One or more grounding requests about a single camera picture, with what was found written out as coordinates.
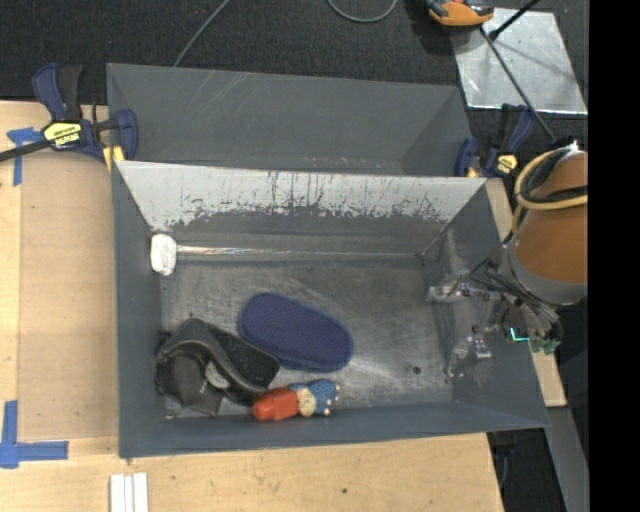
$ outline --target black carpet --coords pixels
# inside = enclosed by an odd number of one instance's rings
[[[192,0],[0,1],[0,98],[32,99],[32,74],[41,66],[82,64],[82,103],[106,104],[107,62],[171,66],[192,35],[220,5]],[[391,0],[335,0],[350,13],[373,16]],[[517,9],[525,0],[496,0]],[[535,10],[553,12],[589,107],[589,2],[543,0]],[[383,21],[353,23],[325,0],[232,0],[180,63],[184,67],[392,82],[459,85],[449,36],[417,0],[400,0]],[[576,138],[588,150],[584,116],[541,114],[558,137]],[[499,112],[468,109],[472,134],[483,141],[498,128]],[[520,148],[520,161],[548,149],[536,125]],[[587,346],[587,307],[561,312],[567,332],[556,353],[560,367]],[[588,401],[574,408],[576,426],[588,455]],[[542,431],[491,434],[496,469],[504,479],[507,512],[564,510]]]

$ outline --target green light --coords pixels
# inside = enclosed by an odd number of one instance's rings
[[[513,327],[511,327],[510,329],[511,329],[511,339],[513,341],[516,341],[518,343],[523,343],[525,341],[529,341],[529,336],[520,336],[520,337],[518,337],[518,336],[516,336],[516,330]]]

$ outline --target metal plate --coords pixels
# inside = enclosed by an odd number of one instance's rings
[[[495,9],[484,24],[489,34],[517,10]],[[456,62],[470,107],[523,104],[518,91],[479,31],[452,34]],[[552,13],[528,11],[504,30],[494,45],[509,70],[540,112],[587,114],[582,94]]]

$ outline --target blue tape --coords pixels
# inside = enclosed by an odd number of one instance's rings
[[[0,468],[15,469],[20,462],[36,460],[66,460],[69,458],[69,441],[44,443],[18,443],[18,402],[4,404],[2,442],[0,443]]]
[[[9,130],[7,137],[16,147],[30,142],[39,142],[43,139],[42,134],[34,130],[33,127]],[[22,157],[18,156],[13,164],[13,186],[17,187],[20,183],[22,183]]]

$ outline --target yellow clamp label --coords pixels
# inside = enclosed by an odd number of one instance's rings
[[[518,160],[513,155],[500,155],[498,157],[498,170],[510,174],[516,167],[518,167]]]
[[[81,134],[82,126],[79,123],[68,122],[52,123],[42,131],[43,137],[57,148],[78,142]]]

